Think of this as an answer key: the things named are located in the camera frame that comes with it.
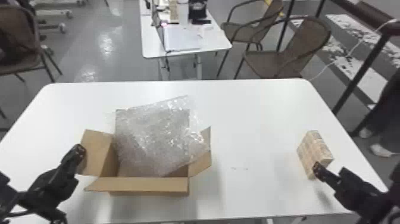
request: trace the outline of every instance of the wooden block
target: wooden block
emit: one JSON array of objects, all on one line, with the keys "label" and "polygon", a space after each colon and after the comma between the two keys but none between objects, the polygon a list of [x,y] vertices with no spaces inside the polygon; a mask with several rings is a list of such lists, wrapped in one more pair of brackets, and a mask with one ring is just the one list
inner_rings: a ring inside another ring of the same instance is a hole
[{"label": "wooden block", "polygon": [[303,141],[297,148],[297,154],[309,179],[315,178],[313,172],[315,162],[327,167],[334,160],[328,146],[316,130],[311,130],[305,134]]}]

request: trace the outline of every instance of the chair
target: chair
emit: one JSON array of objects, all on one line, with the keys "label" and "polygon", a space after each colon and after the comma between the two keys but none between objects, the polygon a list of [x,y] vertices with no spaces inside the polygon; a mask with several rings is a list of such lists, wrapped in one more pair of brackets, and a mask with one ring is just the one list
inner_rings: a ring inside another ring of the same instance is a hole
[{"label": "chair", "polygon": [[302,77],[300,72],[308,64],[314,54],[328,42],[331,30],[328,24],[315,17],[291,17],[278,20],[265,27],[283,23],[286,20],[304,19],[296,30],[293,38],[282,52],[276,51],[248,51],[246,52],[237,68],[235,79],[238,78],[243,62],[246,61],[250,68],[262,79],[296,78]]},{"label": "chair", "polygon": [[[260,42],[269,31],[269,29],[264,29],[264,28],[265,26],[268,26],[269,24],[273,23],[279,16],[279,13],[283,10],[282,0],[274,0],[268,7],[263,17],[258,20],[250,21],[245,24],[237,24],[230,22],[230,18],[232,17],[233,11],[235,9],[256,1],[264,1],[264,0],[250,0],[235,5],[230,10],[227,21],[221,24],[221,29],[225,32],[226,37],[229,39],[231,43],[233,42],[248,43],[248,44],[253,43],[257,47],[257,49],[260,49],[262,51],[263,45]],[[222,60],[222,63],[218,70],[217,77],[219,77],[222,71],[222,68],[224,66],[226,58],[228,57],[228,54],[229,51],[225,53],[224,59]]]},{"label": "chair", "polygon": [[[33,23],[33,30],[29,25],[29,21]],[[17,64],[0,66],[0,76],[14,74],[22,82],[25,82],[18,73],[45,69],[51,82],[55,82],[45,57],[50,60],[60,75],[63,74],[50,54],[42,49],[39,41],[38,24],[30,11],[18,6],[1,5],[0,29],[15,38],[19,45],[30,49],[30,51],[26,51],[25,56]]]},{"label": "chair", "polygon": [[[5,116],[4,112],[1,110],[0,108],[0,117],[7,119],[7,117]],[[7,127],[0,127],[0,132],[8,132],[9,128]]]}]

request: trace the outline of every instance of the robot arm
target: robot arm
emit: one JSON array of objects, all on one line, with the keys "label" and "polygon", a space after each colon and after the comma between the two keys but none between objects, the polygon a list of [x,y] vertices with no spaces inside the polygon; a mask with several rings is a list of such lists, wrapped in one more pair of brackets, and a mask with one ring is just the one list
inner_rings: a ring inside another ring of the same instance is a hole
[{"label": "robot arm", "polygon": [[[54,224],[66,224],[65,213],[57,207],[74,192],[78,184],[75,172],[85,155],[85,148],[75,145],[56,169],[41,174],[26,192],[18,192],[8,186],[10,179],[0,172],[0,224],[8,224],[10,217],[32,213]],[[16,205],[26,211],[12,213]]]},{"label": "robot arm", "polygon": [[361,216],[357,222],[359,224],[378,224],[395,206],[400,206],[400,163],[392,173],[393,185],[388,192],[380,192],[344,167],[339,176],[320,163],[315,163],[312,169],[317,179],[335,190],[334,196],[338,202]]}]

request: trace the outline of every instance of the white desk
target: white desk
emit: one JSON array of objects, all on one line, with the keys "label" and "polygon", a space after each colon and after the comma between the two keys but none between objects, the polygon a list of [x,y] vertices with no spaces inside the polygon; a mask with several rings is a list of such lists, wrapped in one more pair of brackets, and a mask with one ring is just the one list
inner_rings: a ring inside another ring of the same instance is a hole
[{"label": "white desk", "polygon": [[[138,223],[348,213],[325,183],[309,181],[296,154],[308,130],[319,130],[335,157],[384,191],[386,187],[306,80],[57,83],[44,87],[0,142],[0,170],[27,189],[80,142],[85,129],[113,132],[110,112],[188,94],[211,125],[212,166],[190,180],[188,197],[112,197],[84,192],[79,176],[60,209],[70,224]],[[13,224],[47,223],[36,216]]]},{"label": "white desk", "polygon": [[[166,56],[173,57],[179,55],[195,54],[196,56],[196,73],[198,79],[202,79],[202,64],[199,53],[202,52],[212,52],[212,51],[224,51],[232,47],[232,44],[226,38],[224,32],[220,29],[217,22],[214,20],[210,12],[207,10],[207,19],[211,20],[211,24],[204,26],[196,26],[190,24],[188,28],[195,29],[201,39],[201,48],[194,49],[190,51],[176,51],[171,53],[166,53],[163,44],[158,37],[157,31],[152,24],[152,18],[148,15],[148,10],[146,9],[145,2],[139,0],[140,8],[140,28],[142,32],[142,54],[144,58],[153,59],[157,58],[159,66],[164,64],[162,61]],[[162,76],[163,80],[167,80],[165,75]]]}]

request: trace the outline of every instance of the white cable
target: white cable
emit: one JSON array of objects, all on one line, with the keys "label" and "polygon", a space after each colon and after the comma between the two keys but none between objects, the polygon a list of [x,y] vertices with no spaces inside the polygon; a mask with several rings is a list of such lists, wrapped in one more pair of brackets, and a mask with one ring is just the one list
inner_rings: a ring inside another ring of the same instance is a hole
[{"label": "white cable", "polygon": [[[379,30],[381,30],[382,28],[384,28],[387,24],[389,24],[389,23],[397,23],[398,21],[399,21],[399,20],[397,20],[396,18],[391,19],[391,20],[389,20],[389,21],[383,23],[380,27],[378,27],[378,29],[374,30],[373,32],[376,33],[376,32],[378,32]],[[363,42],[364,42],[364,40],[361,38],[361,39],[358,41],[358,43],[348,52],[348,54],[345,56],[345,58],[347,58],[348,56],[351,56],[351,54],[353,54],[354,50],[356,50],[356,49],[358,48],[358,46],[361,45]],[[316,75],[315,77],[313,77],[313,78],[311,78],[311,79],[308,79],[308,81],[311,82],[311,81],[313,81],[314,79],[320,77],[320,76],[324,73],[324,71],[325,71],[327,68],[329,68],[329,66],[331,66],[332,64],[334,64],[334,63],[337,62],[338,60],[339,60],[339,59],[335,59],[335,60],[332,61],[331,63],[327,64],[327,65],[322,69],[322,71],[319,72],[318,75]]]}]

